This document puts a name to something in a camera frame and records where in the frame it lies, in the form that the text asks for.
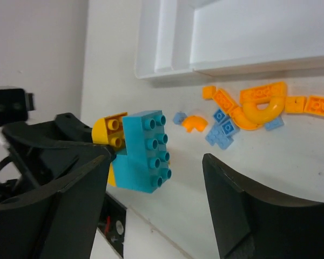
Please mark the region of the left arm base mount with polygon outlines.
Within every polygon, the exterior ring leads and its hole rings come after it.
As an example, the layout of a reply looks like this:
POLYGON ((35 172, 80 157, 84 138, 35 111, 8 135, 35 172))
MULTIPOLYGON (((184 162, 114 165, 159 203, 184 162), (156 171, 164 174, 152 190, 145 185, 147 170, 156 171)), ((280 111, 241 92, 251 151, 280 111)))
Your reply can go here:
POLYGON ((120 258, 124 258, 126 211, 121 202, 106 192, 98 229, 120 258))

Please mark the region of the teal long lego brick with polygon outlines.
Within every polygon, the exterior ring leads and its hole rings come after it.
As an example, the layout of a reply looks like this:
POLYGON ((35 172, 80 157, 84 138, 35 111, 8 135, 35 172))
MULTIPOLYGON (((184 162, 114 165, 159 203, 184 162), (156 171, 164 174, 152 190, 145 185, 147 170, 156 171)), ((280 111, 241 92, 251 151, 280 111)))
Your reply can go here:
POLYGON ((153 193, 171 178, 165 124, 161 110, 123 117, 125 148, 112 163, 117 187, 153 193))

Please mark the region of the yellow rounded lego brick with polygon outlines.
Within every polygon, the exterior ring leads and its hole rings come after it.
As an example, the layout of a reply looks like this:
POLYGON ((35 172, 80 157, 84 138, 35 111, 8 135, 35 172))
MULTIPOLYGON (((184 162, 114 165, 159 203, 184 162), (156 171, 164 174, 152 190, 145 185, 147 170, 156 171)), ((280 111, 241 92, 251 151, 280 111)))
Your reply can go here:
POLYGON ((111 186, 125 188, 129 182, 123 117, 127 112, 98 119, 91 131, 94 144, 110 145, 116 158, 110 165, 108 183, 111 186))

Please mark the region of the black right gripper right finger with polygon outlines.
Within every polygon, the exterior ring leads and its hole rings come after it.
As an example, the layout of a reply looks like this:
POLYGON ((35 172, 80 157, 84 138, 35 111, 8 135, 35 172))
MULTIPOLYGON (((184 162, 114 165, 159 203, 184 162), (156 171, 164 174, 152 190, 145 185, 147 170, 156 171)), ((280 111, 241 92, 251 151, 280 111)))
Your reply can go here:
POLYGON ((324 258, 324 203, 291 196, 202 159, 221 258, 324 258))

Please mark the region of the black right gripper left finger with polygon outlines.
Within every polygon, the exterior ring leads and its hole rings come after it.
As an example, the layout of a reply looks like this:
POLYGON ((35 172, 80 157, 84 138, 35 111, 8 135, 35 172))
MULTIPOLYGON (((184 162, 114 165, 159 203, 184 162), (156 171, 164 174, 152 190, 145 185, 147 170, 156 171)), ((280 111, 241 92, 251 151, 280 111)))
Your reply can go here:
POLYGON ((0 203, 0 258, 89 258, 110 159, 0 203))

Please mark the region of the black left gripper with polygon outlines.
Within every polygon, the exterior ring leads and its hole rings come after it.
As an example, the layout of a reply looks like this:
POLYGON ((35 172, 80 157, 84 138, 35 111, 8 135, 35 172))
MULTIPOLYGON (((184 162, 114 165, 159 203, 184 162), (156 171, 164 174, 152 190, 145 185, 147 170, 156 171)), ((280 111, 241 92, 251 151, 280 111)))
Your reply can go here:
POLYGON ((7 140, 0 141, 6 149, 0 161, 0 202, 65 176, 78 162, 78 147, 116 158, 108 144, 93 142, 92 128, 72 113, 33 125, 13 122, 2 133, 7 140))

